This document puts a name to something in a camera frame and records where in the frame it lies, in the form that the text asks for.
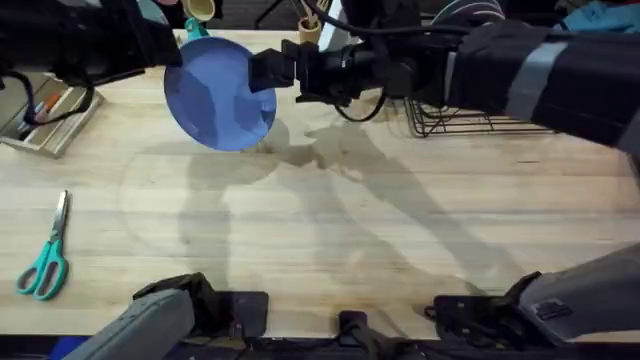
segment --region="wire rack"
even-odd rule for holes
[[[409,126],[416,137],[456,134],[553,134],[552,130],[506,116],[461,109],[437,109],[413,100],[404,100]]]

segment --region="blue plate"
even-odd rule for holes
[[[251,52],[219,37],[189,41],[180,52],[182,67],[167,67],[164,73],[164,94],[180,127],[216,150],[259,143],[275,119],[276,94],[249,90]]]

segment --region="wooden table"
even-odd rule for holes
[[[217,33],[252,51],[296,38]],[[419,312],[436,294],[501,294],[638,240],[640,196],[617,151],[563,135],[414,139],[392,108],[349,124],[294,104],[292,88],[262,146],[221,153],[178,127],[162,78],[102,87],[61,160],[0,148],[0,333],[92,334],[144,285],[201,271],[216,289],[268,292],[270,336],[326,336],[340,310],[364,309],[383,332],[428,338]],[[63,189],[71,270],[41,303],[14,280]]]

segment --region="cable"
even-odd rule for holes
[[[434,33],[444,33],[444,34],[454,34],[454,35],[466,35],[469,33],[469,29],[459,26],[448,26],[448,25],[430,25],[430,26],[414,26],[407,28],[393,28],[393,29],[367,29],[362,27],[357,27],[353,25],[349,25],[344,23],[338,19],[334,19],[326,12],[322,11],[315,3],[311,0],[302,0],[305,4],[307,4],[311,10],[313,10],[318,18],[328,24],[335,26],[338,29],[348,31],[353,35],[357,35],[360,37],[368,37],[368,36],[384,36],[384,35],[407,35],[407,34],[423,34],[425,32],[434,32]]]
[[[31,125],[31,126],[48,125],[51,123],[65,120],[72,115],[87,111],[91,106],[91,102],[93,101],[93,95],[95,93],[95,88],[93,87],[93,85],[89,85],[86,88],[87,91],[82,96],[82,100],[80,101],[80,105],[78,105],[78,108],[76,108],[75,110],[67,111],[63,114],[60,114],[59,116],[47,122],[37,122],[35,120],[36,114],[35,114],[35,99],[34,99],[34,93],[33,93],[33,86],[31,86],[31,82],[29,81],[29,78],[27,78],[26,76],[22,75],[19,72],[12,71],[12,70],[4,71],[0,73],[0,76],[14,78],[20,81],[24,86],[25,92],[27,93],[27,108],[25,109],[25,112],[24,112],[23,121],[27,125]]]
[[[342,116],[345,120],[347,121],[351,121],[351,122],[367,122],[371,119],[373,119],[374,117],[376,117],[376,115],[378,115],[378,113],[380,112],[380,110],[382,110],[382,106],[384,106],[384,102],[387,101],[387,96],[382,93],[380,95],[380,99],[378,99],[378,103],[376,104],[376,107],[373,109],[373,111],[363,117],[362,119],[354,119],[351,116],[347,115],[347,113],[344,112],[344,110],[342,110],[342,108],[338,105],[333,105],[333,107],[336,109],[336,111],[338,112],[338,114],[340,114],[340,116]]]

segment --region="scissor blade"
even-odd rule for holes
[[[64,234],[64,225],[67,221],[67,210],[69,208],[69,191],[65,190],[60,194],[60,200],[58,200],[58,207],[56,209],[56,217],[53,221],[53,229],[51,237],[57,237],[62,240]]]

